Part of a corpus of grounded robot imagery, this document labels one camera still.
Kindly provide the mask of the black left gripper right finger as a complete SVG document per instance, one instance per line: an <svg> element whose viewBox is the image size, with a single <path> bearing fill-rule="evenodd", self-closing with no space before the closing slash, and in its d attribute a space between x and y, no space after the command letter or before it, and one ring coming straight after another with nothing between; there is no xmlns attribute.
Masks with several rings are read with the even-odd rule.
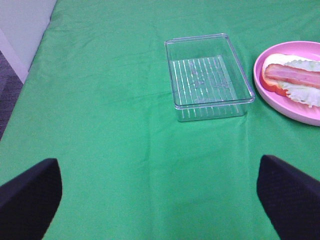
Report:
<svg viewBox="0 0 320 240"><path fill-rule="evenodd" d="M257 196L282 240L320 238L320 182L274 155L263 155Z"/></svg>

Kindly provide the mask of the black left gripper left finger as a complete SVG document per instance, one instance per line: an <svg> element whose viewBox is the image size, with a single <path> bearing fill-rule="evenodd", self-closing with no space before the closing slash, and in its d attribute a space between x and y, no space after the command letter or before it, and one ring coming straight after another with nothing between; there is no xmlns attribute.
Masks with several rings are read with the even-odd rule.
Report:
<svg viewBox="0 0 320 240"><path fill-rule="evenodd" d="M41 240L63 195L56 158L47 158L0 187L0 238Z"/></svg>

